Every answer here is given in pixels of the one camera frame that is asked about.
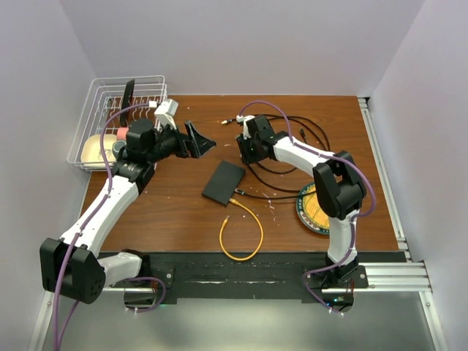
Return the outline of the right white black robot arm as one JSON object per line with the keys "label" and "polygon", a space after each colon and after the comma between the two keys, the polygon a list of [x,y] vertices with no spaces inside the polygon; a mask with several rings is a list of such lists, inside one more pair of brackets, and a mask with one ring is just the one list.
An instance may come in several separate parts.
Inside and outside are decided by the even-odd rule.
{"label": "right white black robot arm", "polygon": [[287,132],[275,132],[264,115],[237,116],[235,121],[243,127],[236,141],[244,164],[272,159],[313,178],[317,202],[329,220],[329,247],[325,267],[306,276],[320,274],[328,284],[343,287],[358,266],[356,222],[366,196],[362,172],[349,153],[320,150]]}

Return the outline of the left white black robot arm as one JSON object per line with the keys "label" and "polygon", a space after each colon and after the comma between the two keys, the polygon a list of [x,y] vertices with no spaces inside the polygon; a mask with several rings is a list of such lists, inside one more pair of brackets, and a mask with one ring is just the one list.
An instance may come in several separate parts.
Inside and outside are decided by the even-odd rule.
{"label": "left white black robot arm", "polygon": [[132,123],[126,145],[119,151],[110,177],[86,212],[58,239],[47,238],[39,248],[45,290],[91,304],[102,290],[128,280],[143,287],[151,280],[147,256],[125,250],[99,258],[109,232],[141,195],[155,174],[155,164],[169,156],[200,158],[216,146],[187,121],[185,132],[167,125],[161,131],[142,118]]}

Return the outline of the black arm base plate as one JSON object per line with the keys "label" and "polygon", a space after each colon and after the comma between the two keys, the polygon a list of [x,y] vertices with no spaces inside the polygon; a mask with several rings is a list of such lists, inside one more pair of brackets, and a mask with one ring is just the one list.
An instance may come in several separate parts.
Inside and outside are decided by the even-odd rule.
{"label": "black arm base plate", "polygon": [[352,294],[369,286],[362,265],[337,279],[331,272],[316,270],[327,266],[322,252],[261,252],[252,260],[235,262],[220,252],[152,252],[152,275],[166,288],[148,281],[120,282],[130,305],[150,304],[164,298],[175,304],[182,298],[300,300],[314,303],[320,296],[328,305],[345,312]]}

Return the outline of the black network switch box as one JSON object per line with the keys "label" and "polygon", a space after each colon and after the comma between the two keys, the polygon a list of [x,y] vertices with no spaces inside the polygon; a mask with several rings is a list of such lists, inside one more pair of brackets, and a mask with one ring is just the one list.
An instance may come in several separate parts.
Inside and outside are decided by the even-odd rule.
{"label": "black network switch box", "polygon": [[227,161],[221,161],[205,185],[202,196],[226,207],[246,171]]}

